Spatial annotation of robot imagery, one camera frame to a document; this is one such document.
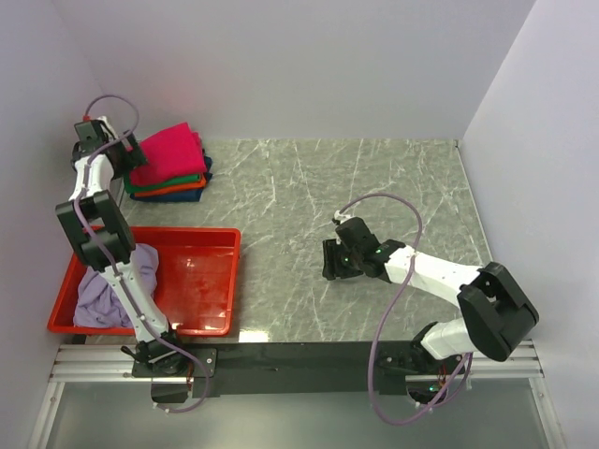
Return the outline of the pink red t-shirt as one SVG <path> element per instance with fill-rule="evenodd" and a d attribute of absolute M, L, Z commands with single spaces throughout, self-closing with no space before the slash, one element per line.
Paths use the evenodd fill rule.
<path fill-rule="evenodd" d="M 207 171 L 199 134 L 188 123 L 163 129 L 142 140 L 140 147 L 147 163 L 129 174 L 133 185 L 146 187 Z"/>

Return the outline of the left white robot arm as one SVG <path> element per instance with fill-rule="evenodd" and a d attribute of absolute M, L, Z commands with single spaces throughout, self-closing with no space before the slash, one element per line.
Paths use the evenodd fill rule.
<path fill-rule="evenodd" d="M 118 138 L 103 118 L 86 116 L 74 128 L 76 184 L 71 197 L 55 208 L 57 218 L 74 254 L 107 282 L 123 306 L 137 340 L 133 351 L 124 351 L 134 366 L 152 377 L 182 374 L 187 353 L 143 284 L 134 236 L 110 192 L 112 181 L 147 160 L 132 131 Z"/>

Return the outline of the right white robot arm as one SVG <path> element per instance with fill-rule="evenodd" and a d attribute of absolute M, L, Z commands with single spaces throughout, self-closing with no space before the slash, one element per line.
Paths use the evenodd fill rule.
<path fill-rule="evenodd" d="M 377 355 L 381 367 L 431 373 L 457 355 L 479 352 L 504 362 L 539 322 L 539 313 L 509 270 L 496 262 L 466 266 L 419 252 L 401 241 L 379 241 L 352 217 L 322 242 L 322 275 L 329 281 L 365 275 L 407 285 L 445 300 L 460 311 L 449 322 L 426 325 L 398 358 Z"/>

